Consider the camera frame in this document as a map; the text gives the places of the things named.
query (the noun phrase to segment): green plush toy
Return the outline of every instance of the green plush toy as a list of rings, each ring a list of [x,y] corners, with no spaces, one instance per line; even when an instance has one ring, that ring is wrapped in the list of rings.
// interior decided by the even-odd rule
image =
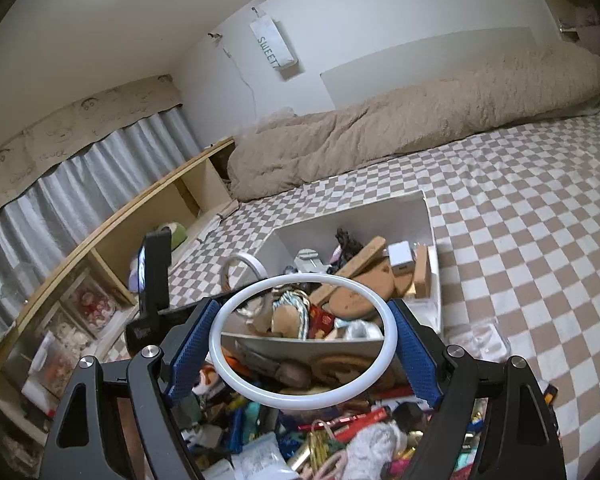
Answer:
[[[171,231],[171,251],[174,251],[181,243],[183,243],[184,240],[187,239],[187,231],[184,229],[184,226],[178,222],[162,224],[158,227],[158,231],[162,231],[165,227],[168,227]]]

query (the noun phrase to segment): beige comforter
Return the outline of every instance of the beige comforter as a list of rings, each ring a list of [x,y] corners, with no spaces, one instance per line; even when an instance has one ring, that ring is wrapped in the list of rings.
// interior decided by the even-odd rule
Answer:
[[[570,43],[517,48],[450,78],[269,123],[232,153],[232,193],[243,201],[274,195],[599,98],[598,56]]]

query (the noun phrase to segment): headboard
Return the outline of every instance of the headboard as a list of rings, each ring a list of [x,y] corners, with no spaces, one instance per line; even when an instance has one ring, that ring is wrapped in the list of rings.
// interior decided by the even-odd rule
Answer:
[[[440,78],[455,67],[513,44],[535,44],[528,27],[463,30],[392,46],[322,72],[336,108],[395,88]]]

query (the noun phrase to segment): clear plastic container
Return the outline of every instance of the clear plastic container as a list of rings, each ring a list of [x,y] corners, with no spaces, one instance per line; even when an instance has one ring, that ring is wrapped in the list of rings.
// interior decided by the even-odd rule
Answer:
[[[51,332],[76,359],[79,359],[82,352],[94,341],[91,333],[83,329],[58,302],[49,310],[39,328],[36,329],[36,336],[41,336],[45,332]]]
[[[468,330],[453,329],[446,335],[448,344],[460,345],[475,359],[502,363],[511,355],[509,340],[498,329],[494,317],[471,323]]]
[[[118,309],[118,303],[85,269],[60,298],[66,309],[89,329],[98,334],[109,324]]]
[[[77,363],[78,359],[51,332],[46,332],[31,362],[29,375],[60,398]]]

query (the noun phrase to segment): cartoon face drawing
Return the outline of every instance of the cartoon face drawing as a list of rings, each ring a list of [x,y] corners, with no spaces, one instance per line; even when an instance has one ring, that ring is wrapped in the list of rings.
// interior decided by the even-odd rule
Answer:
[[[96,112],[100,109],[102,103],[99,99],[95,97],[87,97],[84,101],[80,103],[80,107],[78,108],[78,112],[80,116],[85,119],[92,118]]]
[[[74,132],[71,128],[58,128],[46,133],[47,137],[50,137],[53,142],[58,144],[71,139],[73,134]]]
[[[149,102],[149,98],[151,97],[152,92],[150,90],[139,90],[136,92],[136,97],[138,101],[141,103]]]
[[[7,154],[12,151],[13,150],[11,148],[3,148],[0,150],[0,165],[3,164],[5,160],[7,160]]]

